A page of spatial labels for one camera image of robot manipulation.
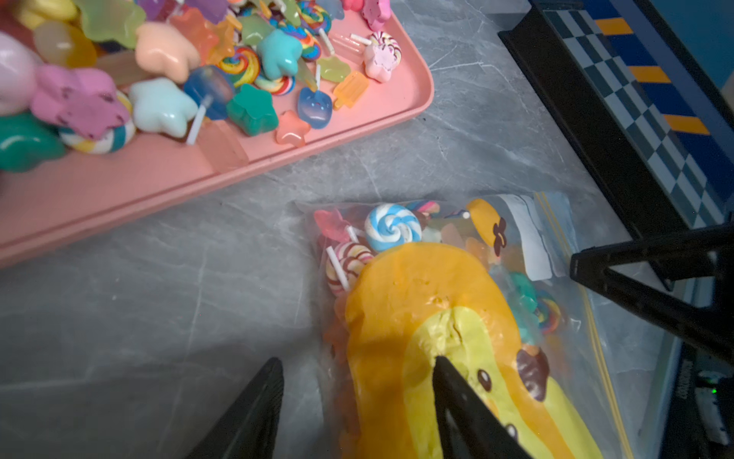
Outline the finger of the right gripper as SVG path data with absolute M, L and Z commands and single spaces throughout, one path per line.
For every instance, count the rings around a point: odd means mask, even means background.
M 714 298 L 707 307 L 656 290 L 614 270 L 649 261 L 648 252 L 580 252 L 571 259 L 572 279 L 633 315 L 726 363 L 733 363 L 733 254 L 719 252 L 712 276 Z
M 586 249 L 571 258 L 571 269 L 595 270 L 649 262 L 680 263 L 682 269 L 713 270 L 714 254 L 733 248 L 733 223 L 667 233 Z

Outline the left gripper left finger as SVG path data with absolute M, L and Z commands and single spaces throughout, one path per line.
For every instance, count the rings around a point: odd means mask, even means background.
M 189 458 L 271 459 L 284 396 L 282 361 L 271 358 Z

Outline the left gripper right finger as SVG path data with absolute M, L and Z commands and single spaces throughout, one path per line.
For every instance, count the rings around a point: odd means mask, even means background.
M 436 359 L 432 386 L 445 458 L 529 456 L 446 357 Z

